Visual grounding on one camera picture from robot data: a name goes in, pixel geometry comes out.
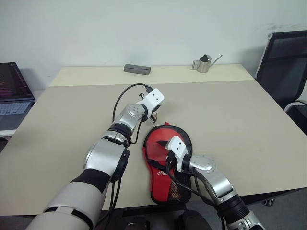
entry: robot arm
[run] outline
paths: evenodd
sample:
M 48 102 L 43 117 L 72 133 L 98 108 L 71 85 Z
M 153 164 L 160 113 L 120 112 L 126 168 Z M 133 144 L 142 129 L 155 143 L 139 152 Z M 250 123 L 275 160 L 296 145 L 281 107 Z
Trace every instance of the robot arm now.
M 27 230 L 92 230 L 102 210 L 107 187 L 124 173 L 131 135 L 138 122 L 145 121 L 164 100 L 150 88 L 142 101 L 128 104 L 110 128 L 89 149 L 84 171 L 53 198 Z
M 237 194 L 227 177 L 216 168 L 214 160 L 205 156 L 188 155 L 186 145 L 174 136 L 166 145 L 170 151 L 167 161 L 177 160 L 177 170 L 184 170 L 200 179 L 215 204 L 218 215 L 223 217 L 229 230 L 265 230 L 255 214 Z

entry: white wall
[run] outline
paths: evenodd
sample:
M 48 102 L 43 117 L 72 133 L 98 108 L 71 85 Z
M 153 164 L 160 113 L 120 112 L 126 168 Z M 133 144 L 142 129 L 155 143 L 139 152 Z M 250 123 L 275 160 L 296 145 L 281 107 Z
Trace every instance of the white wall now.
M 268 33 L 306 28 L 306 0 L 0 0 L 0 62 L 16 61 L 32 90 L 61 66 L 185 65 L 204 53 L 254 75 Z

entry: black office chair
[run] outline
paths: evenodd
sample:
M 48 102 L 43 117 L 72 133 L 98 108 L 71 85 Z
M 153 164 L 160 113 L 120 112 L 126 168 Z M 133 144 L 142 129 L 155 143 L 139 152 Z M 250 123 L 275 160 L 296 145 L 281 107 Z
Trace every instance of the black office chair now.
M 257 82 L 285 109 L 301 95 L 307 78 L 307 31 L 270 34 Z

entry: beige tabletop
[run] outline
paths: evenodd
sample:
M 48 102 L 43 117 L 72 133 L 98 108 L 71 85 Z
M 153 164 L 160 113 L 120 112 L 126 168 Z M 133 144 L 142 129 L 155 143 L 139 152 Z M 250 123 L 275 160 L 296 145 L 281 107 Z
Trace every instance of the beige tabletop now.
M 131 76 L 113 68 L 122 78 Z M 127 86 L 108 79 L 110 69 L 63 68 L 38 99 L 0 154 L 0 215 L 40 213 L 82 172 L 88 148 L 108 129 L 114 102 Z M 176 82 L 178 75 L 180 83 L 165 84 L 164 80 L 164 84 L 156 84 L 159 79 L 154 82 L 150 78 L 165 69 L 169 71 L 167 83 Z M 192 140 L 194 154 L 215 159 L 240 195 L 307 186 L 305 134 L 241 65 L 217 65 L 208 75 L 187 67 L 153 67 L 153 73 L 131 76 L 133 82 L 123 81 L 153 81 L 165 95 L 158 124 L 167 121 L 183 128 Z M 82 76 L 95 77 L 87 83 Z M 98 76 L 108 80 L 95 80 Z M 184 76 L 200 82 L 184 82 Z M 138 101 L 143 91 L 135 87 L 127 92 L 118 112 L 127 103 Z M 141 150 L 152 127 L 144 123 L 138 143 L 129 149 L 117 208 L 154 204 Z M 109 191 L 104 209 L 108 205 Z

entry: gray floor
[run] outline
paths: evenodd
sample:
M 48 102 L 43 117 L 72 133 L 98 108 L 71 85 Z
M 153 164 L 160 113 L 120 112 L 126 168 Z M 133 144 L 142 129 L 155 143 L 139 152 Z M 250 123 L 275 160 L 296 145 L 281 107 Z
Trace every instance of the gray floor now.
M 187 208 L 201 213 L 210 224 L 212 230 L 221 229 L 221 222 L 214 208 L 196 201 L 187 203 Z M 256 213 L 267 230 L 307 229 L 307 189 L 277 198 L 272 207 L 254 204 L 249 208 Z M 181 211 L 153 213 L 144 215 L 144 217 L 150 222 L 152 230 L 173 230 L 174 218 L 181 213 Z M 0 230 L 24 230 L 30 222 L 30 218 L 2 216 L 0 217 Z M 118 229 L 114 227 L 114 224 L 117 226 L 118 222 L 120 222 L 120 219 L 115 216 L 109 230 Z

